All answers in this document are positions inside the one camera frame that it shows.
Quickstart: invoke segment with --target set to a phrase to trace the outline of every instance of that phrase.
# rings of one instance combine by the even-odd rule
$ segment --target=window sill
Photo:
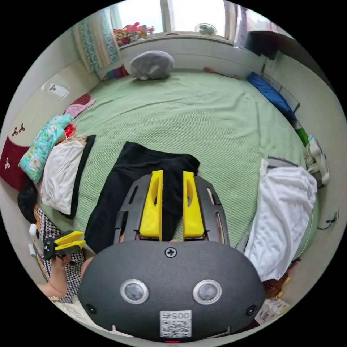
[[[208,40],[208,41],[215,41],[215,42],[220,42],[224,44],[228,44],[230,46],[234,46],[233,42],[227,40],[223,36],[212,36],[212,37],[203,37],[199,35],[198,33],[177,33],[177,34],[171,34],[168,35],[167,33],[157,33],[153,34],[152,36],[148,37],[147,39],[136,41],[129,43],[127,45],[119,47],[119,50],[126,49],[128,47],[136,46],[138,44],[142,44],[145,42],[151,42],[151,41],[161,41],[161,40],[174,40],[174,39],[197,39],[197,40]]]

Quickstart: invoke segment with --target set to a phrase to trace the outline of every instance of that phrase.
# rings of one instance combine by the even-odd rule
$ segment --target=printed number 005
[[[173,319],[188,319],[189,318],[189,313],[188,312],[186,312],[186,313],[182,313],[182,312],[180,312],[180,313],[173,313],[172,314],[172,318]]]

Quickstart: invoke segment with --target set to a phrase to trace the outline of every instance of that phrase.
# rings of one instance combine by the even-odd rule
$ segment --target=human arm
[[[66,277],[65,277],[65,267],[70,262],[71,255],[65,255],[63,259],[55,257],[52,259],[51,266],[51,276],[47,283],[38,284],[39,289],[47,297],[57,297],[61,299],[68,290]]]

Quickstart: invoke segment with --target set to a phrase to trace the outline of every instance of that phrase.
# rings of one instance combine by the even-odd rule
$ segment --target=screw
[[[91,314],[95,314],[97,312],[96,308],[91,304],[86,304],[86,309]]]
[[[247,309],[246,315],[251,316],[256,310],[257,310],[257,307],[255,305],[252,305]]]
[[[168,257],[168,258],[173,258],[175,257],[177,254],[177,251],[175,250],[175,248],[173,247],[169,247],[165,250],[165,255]]]

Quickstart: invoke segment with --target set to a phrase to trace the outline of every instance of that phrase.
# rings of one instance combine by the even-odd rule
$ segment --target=qr code label
[[[192,312],[160,311],[160,337],[191,337]]]

